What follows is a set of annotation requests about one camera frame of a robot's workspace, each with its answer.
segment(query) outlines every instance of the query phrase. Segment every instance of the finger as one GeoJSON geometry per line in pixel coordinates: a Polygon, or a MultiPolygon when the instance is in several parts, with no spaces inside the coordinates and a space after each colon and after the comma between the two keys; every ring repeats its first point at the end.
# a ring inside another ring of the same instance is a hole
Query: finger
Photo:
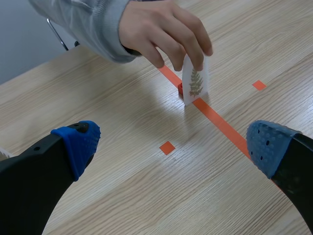
{"type": "Polygon", "coordinates": [[[203,69],[203,52],[195,34],[175,17],[168,19],[161,27],[183,45],[194,68],[201,71],[203,69]]]}
{"type": "Polygon", "coordinates": [[[194,33],[203,52],[211,56],[213,54],[212,43],[201,20],[177,5],[173,8],[173,15],[194,33]]]}
{"type": "Polygon", "coordinates": [[[154,30],[154,34],[150,34],[150,41],[160,48],[171,60],[175,71],[181,71],[185,58],[185,50],[182,45],[176,42],[170,35],[161,28],[154,30]]]}
{"type": "Polygon", "coordinates": [[[148,39],[145,42],[141,41],[136,48],[138,48],[138,51],[156,68],[160,69],[164,66],[164,60],[161,54],[148,39]]]}

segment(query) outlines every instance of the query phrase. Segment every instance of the metal chair leg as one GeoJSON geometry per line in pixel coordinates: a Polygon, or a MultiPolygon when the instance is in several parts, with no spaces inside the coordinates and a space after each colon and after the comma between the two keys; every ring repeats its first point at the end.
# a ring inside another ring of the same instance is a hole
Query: metal chair leg
{"type": "Polygon", "coordinates": [[[54,35],[59,39],[60,43],[62,44],[62,46],[64,47],[65,50],[68,50],[68,47],[65,45],[65,43],[63,42],[62,38],[60,37],[60,35],[58,34],[58,32],[56,31],[56,29],[53,27],[50,19],[47,19],[47,23],[50,26],[50,28],[52,29],[54,35]]]}

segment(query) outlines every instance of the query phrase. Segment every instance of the gray wall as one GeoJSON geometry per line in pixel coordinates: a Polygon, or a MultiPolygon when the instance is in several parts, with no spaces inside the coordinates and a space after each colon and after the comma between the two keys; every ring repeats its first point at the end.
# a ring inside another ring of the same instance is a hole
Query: gray wall
{"type": "MultiPolygon", "coordinates": [[[[68,48],[75,40],[55,25],[68,48]]],[[[64,53],[65,50],[28,0],[2,0],[0,6],[0,84],[64,53]]]]}

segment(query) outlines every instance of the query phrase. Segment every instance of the hand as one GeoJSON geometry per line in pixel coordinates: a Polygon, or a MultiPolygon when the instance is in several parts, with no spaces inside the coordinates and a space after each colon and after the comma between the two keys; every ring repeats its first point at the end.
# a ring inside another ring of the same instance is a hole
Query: hand
{"type": "Polygon", "coordinates": [[[199,18],[171,0],[130,1],[119,25],[121,44],[140,52],[155,67],[162,68],[160,48],[176,71],[182,69],[186,53],[194,68],[203,69],[203,52],[213,54],[210,38],[199,18]]]}

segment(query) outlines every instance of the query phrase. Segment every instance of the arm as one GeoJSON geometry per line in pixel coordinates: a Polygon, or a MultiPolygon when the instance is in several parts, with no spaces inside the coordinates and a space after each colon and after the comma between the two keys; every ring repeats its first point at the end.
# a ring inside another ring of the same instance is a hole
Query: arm
{"type": "Polygon", "coordinates": [[[117,63],[135,56],[120,43],[118,28],[129,0],[29,0],[36,11],[64,27],[81,44],[117,63]]]}

